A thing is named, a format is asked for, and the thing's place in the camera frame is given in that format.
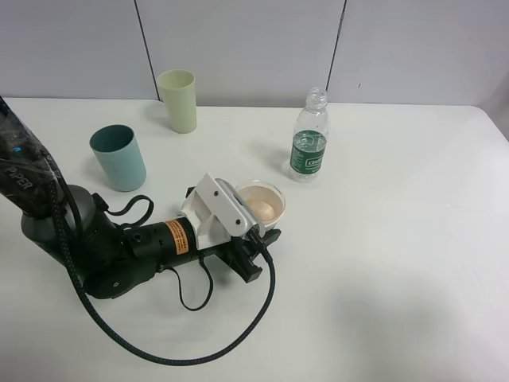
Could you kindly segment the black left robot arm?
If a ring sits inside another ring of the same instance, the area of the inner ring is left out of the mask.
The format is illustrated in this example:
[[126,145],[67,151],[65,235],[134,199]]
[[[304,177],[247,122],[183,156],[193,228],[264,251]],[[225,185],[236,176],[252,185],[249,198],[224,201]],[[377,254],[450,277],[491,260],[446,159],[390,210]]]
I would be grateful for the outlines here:
[[[261,274],[254,261],[258,235],[263,245],[281,232],[264,224],[225,180],[205,175],[188,189],[176,219],[151,224],[146,217],[116,224],[104,199],[62,177],[47,149],[11,108],[1,105],[1,192],[23,213],[21,230],[43,251],[63,262],[59,238],[68,244],[87,294],[117,298],[157,273],[215,255],[245,282]],[[49,186],[57,186],[56,194]],[[53,215],[63,216],[63,232]]]

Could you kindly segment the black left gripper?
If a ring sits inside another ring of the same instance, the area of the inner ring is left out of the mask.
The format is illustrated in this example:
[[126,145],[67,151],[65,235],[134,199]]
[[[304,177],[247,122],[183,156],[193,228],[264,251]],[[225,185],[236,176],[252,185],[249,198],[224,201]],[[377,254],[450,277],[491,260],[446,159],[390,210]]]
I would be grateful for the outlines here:
[[194,259],[199,260],[215,255],[223,260],[245,283],[251,283],[262,273],[262,268],[255,265],[253,259],[262,249],[275,243],[281,234],[280,229],[273,228],[262,237],[252,228],[243,237],[233,236],[226,243],[198,250]]

